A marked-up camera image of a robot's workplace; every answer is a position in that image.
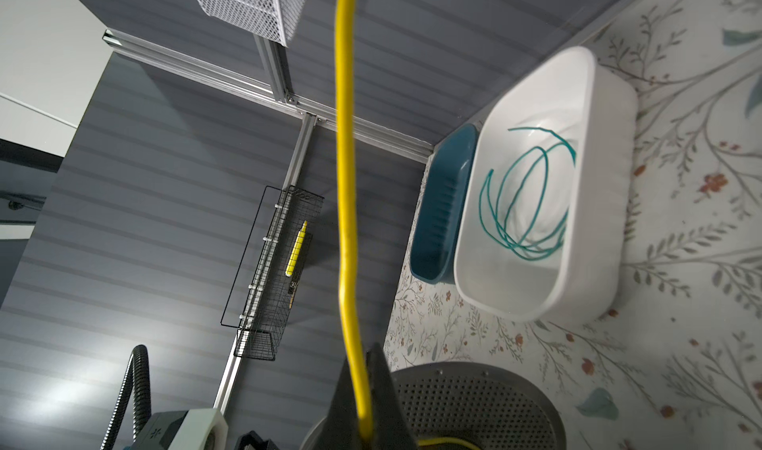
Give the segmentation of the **grey perforated cable spool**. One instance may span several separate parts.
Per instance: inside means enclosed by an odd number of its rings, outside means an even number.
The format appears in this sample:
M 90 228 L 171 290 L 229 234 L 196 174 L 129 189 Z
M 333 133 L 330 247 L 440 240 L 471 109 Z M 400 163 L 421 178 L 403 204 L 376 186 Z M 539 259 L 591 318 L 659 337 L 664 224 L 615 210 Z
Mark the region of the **grey perforated cable spool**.
M 535 385 L 484 364 L 443 362 L 391 371 L 418 449 L 564 449 L 559 412 Z M 302 446 L 314 449 L 325 417 Z

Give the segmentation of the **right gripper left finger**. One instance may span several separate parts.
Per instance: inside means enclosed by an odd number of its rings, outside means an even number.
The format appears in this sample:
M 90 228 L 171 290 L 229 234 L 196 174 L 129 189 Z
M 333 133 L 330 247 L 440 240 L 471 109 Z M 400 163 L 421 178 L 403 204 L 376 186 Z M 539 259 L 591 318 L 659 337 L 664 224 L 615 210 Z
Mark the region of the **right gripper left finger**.
M 344 362 L 329 412 L 323 421 L 314 449 L 355 450 L 361 448 L 358 415 L 349 365 Z

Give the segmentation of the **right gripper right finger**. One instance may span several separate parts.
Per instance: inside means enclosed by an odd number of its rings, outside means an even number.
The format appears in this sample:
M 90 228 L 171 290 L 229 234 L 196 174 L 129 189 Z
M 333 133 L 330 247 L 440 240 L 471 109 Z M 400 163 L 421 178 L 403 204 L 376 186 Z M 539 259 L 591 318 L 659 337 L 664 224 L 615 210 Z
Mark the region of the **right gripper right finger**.
M 372 404 L 372 436 L 368 449 L 418 449 L 399 404 L 394 380 L 382 346 L 374 343 L 366 354 Z

